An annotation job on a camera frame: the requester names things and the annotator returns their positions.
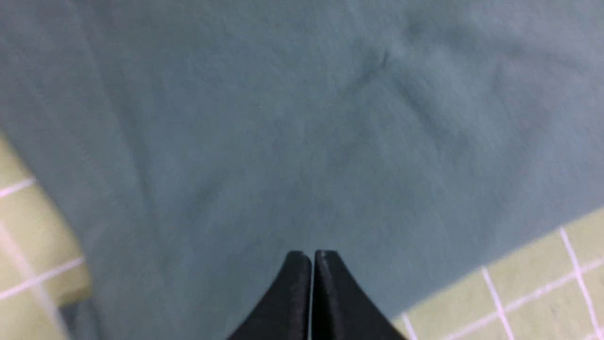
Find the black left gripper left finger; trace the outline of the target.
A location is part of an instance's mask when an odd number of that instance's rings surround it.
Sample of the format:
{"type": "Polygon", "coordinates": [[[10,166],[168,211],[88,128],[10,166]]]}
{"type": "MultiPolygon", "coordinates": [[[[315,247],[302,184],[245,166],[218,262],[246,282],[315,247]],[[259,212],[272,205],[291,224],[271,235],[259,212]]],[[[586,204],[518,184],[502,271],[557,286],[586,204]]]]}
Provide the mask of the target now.
{"type": "Polygon", "coordinates": [[[230,340],[306,340],[311,261],[300,251],[285,256],[276,278],[230,340]]]}

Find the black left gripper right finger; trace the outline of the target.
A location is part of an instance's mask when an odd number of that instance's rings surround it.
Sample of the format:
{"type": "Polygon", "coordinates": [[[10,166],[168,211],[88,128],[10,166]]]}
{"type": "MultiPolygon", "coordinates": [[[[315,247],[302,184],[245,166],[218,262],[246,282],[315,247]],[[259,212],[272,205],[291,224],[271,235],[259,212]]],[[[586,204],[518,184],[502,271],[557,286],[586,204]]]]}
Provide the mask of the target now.
{"type": "Polygon", "coordinates": [[[315,340],[403,340],[360,288],[341,256],[315,253],[313,283],[315,340]]]}

